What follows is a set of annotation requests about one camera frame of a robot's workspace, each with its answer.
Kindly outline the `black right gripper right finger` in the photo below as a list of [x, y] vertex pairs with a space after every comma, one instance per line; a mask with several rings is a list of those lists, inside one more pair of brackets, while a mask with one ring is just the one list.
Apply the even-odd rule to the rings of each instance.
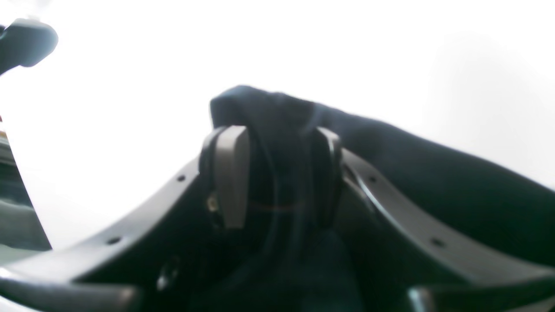
[[318, 221], [345, 241], [371, 312], [554, 310], [553, 267], [448, 227], [323, 127], [314, 162]]

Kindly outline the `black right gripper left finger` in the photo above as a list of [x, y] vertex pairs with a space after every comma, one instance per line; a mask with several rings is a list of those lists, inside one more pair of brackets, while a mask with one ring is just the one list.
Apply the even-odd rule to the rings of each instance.
[[219, 127], [200, 156], [145, 203], [103, 231], [63, 250], [1, 267], [3, 312], [140, 312], [167, 300], [198, 252], [242, 229], [248, 203], [250, 138]]

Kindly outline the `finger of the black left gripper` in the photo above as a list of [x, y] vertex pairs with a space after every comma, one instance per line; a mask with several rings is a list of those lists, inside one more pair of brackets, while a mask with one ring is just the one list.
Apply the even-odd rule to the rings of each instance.
[[30, 68], [50, 55], [58, 44], [58, 34], [49, 25], [34, 19], [16, 19], [1, 26], [0, 74], [18, 66]]

